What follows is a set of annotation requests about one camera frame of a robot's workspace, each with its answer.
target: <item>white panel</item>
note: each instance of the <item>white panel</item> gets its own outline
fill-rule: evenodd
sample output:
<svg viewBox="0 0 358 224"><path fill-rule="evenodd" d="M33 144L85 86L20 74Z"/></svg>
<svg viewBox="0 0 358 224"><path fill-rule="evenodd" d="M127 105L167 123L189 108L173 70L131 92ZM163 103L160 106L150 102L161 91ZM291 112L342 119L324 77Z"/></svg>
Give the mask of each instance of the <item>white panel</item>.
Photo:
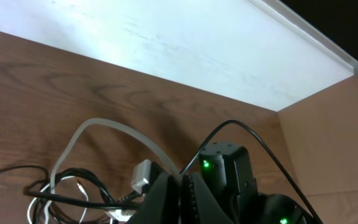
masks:
<svg viewBox="0 0 358 224"><path fill-rule="evenodd" d="M0 0L0 31L275 111L352 75L244 0Z"/></svg>

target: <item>wooden floor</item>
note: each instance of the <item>wooden floor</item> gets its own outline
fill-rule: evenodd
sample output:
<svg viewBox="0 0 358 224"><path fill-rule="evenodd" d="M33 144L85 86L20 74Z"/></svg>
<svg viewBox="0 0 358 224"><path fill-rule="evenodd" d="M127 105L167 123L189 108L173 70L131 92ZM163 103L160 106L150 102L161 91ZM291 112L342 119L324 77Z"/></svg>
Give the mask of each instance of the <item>wooden floor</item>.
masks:
<svg viewBox="0 0 358 224"><path fill-rule="evenodd" d="M89 118L112 119L137 129L166 150L179 168L215 126L238 119L255 129L293 174L273 111L0 33L0 168L38 164L51 169L75 129ZM296 198L252 136L229 126L216 139L248 148L260 191ZM157 160L126 134L92 126L61 168L90 169L120 197L131 190L133 167L146 158ZM31 198L22 189L40 178L39 171L30 169L0 175L0 223L26 222ZM82 196L69 180L57 192ZM100 201L96 193L91 200ZM62 208L69 215L81 212ZM85 220L101 213L90 211Z"/></svg>

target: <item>green led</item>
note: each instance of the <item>green led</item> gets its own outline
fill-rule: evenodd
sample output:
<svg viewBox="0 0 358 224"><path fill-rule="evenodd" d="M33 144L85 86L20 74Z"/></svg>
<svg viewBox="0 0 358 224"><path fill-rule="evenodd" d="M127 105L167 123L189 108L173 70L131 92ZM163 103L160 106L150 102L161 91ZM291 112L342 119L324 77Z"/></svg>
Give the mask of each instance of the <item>green led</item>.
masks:
<svg viewBox="0 0 358 224"><path fill-rule="evenodd" d="M288 220L286 218L283 218L283 219L280 220L280 223L281 224L287 224Z"/></svg>
<svg viewBox="0 0 358 224"><path fill-rule="evenodd" d="M208 167L209 167L209 162L204 161L204 167L205 167L205 168L208 168Z"/></svg>

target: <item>white cable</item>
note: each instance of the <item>white cable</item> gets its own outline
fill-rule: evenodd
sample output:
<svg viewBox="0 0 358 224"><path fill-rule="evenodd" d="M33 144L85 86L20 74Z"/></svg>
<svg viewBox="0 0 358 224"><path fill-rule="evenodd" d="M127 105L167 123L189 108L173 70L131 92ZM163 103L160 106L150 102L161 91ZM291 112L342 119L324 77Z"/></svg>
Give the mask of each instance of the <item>white cable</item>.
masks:
<svg viewBox="0 0 358 224"><path fill-rule="evenodd" d="M66 180L66 179L70 179L70 178L73 178L75 176L66 176L66 177L63 177L62 180ZM47 184L45 187L43 187L40 192L43 192L44 190L46 190L48 187L49 187L50 184ZM31 202L30 202L30 205L29 205L29 208L27 209L27 220L29 221L29 224L32 224L32 220L31 220L31 217L30 217L30 211L31 211L31 207L32 205L34 204L34 202L37 200L37 198L34 198Z"/></svg>
<svg viewBox="0 0 358 224"><path fill-rule="evenodd" d="M168 167L168 169L170 169L171 174L172 174L173 178L175 178L177 184L181 185L181 177L179 174L179 170L177 169L175 164L166 155L166 153L156 143L154 143L152 140L150 140L148 137L144 136L142 133L140 133L140 132L136 131L135 129L130 128L124 124L121 124L121 123L118 123L115 121L111 121L108 119L103 119L103 118L91 118L89 120L86 120L84 123L82 123L80 125L80 127L78 127L78 129L74 132L74 135L73 135L73 137L71 137L70 141L68 142L66 149L63 151L63 153L59 157L58 161L54 165L54 167L50 173L50 192L51 192L51 194L55 193L55 177L56 177L57 169L60 167L62 162L66 159L66 157L70 153L70 151L73 149L73 146L76 143L79 136L81 135L81 133L85 130L86 127L88 127L89 125L92 125L92 124L100 124L103 126L108 126L110 128L118 129L118 130L120 130L124 133L127 133L130 136L136 138L141 143L145 144L158 156L158 158L160 158L161 162L164 165L166 165ZM44 207L45 214L47 214L50 204L51 204L51 201L48 201L45 204L45 207ZM49 221L49 216L46 216L45 224L48 224L48 221Z"/></svg>
<svg viewBox="0 0 358 224"><path fill-rule="evenodd" d="M85 188L82 186L82 184L81 184L81 182L80 182L79 180L77 180L77 186L78 186L80 192L85 196L86 201L89 201L90 198L88 197L88 194L86 193ZM79 220L79 222L78 222L79 224L82 222L82 220L84 220L85 213L86 213L86 210L87 210L87 209L88 209L88 208L85 208L85 209L84 209L84 212L82 213L82 216L81 216L81 218L80 218L80 220Z"/></svg>

